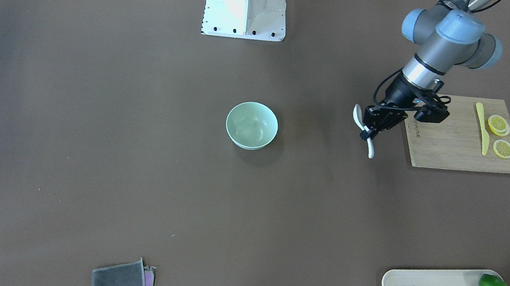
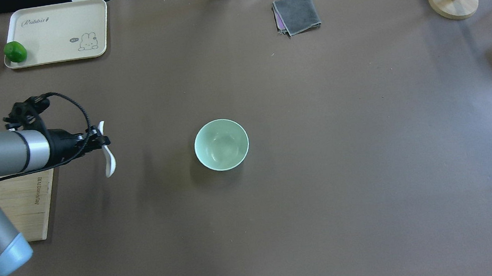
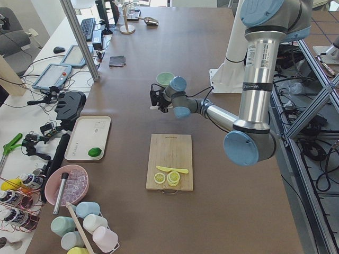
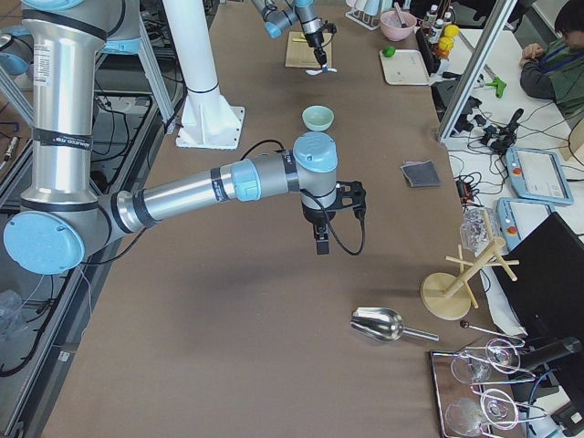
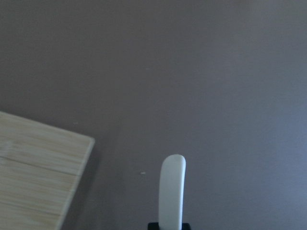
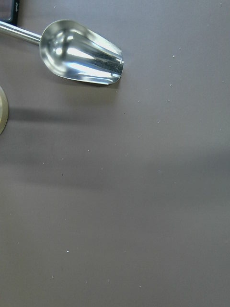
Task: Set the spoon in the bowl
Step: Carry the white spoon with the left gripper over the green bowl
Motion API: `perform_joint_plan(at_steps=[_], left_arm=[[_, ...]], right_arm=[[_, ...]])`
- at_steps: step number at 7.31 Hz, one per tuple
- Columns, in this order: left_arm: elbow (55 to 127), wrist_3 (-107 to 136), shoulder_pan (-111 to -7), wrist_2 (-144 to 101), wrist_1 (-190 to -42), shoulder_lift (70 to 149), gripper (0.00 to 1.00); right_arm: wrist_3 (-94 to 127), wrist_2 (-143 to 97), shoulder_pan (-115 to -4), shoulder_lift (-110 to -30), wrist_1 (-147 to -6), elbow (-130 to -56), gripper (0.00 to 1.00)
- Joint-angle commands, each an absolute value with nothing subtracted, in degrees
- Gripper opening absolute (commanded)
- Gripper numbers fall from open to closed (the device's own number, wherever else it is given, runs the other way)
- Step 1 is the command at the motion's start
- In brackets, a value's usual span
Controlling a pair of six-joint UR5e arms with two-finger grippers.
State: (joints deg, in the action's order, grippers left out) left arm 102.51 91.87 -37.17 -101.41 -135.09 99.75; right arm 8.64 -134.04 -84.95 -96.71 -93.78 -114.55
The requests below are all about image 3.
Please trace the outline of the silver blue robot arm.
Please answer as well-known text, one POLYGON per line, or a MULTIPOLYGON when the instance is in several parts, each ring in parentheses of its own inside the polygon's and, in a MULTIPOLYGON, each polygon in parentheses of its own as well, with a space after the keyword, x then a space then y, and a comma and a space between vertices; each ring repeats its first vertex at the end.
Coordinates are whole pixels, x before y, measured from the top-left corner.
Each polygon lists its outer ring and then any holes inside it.
POLYGON ((153 106, 183 119, 199 113, 216 125, 227 129, 224 151, 240 166, 251 166, 275 154, 276 139, 271 132, 267 112, 273 87, 273 75, 279 44, 303 39, 310 32, 312 1, 244 1, 237 15, 245 26, 248 42, 243 60, 244 78, 238 115, 234 115, 208 99, 189 98, 186 81, 180 76, 160 90, 151 90, 153 106))

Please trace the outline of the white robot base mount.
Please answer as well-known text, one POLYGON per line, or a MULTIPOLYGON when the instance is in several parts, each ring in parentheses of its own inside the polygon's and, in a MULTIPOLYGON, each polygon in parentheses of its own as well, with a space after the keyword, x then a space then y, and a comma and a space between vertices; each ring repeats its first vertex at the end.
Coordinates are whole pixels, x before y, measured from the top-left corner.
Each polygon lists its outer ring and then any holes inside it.
POLYGON ((210 84, 214 93, 242 92, 248 42, 244 37, 245 25, 236 12, 224 62, 217 69, 210 69, 210 84))

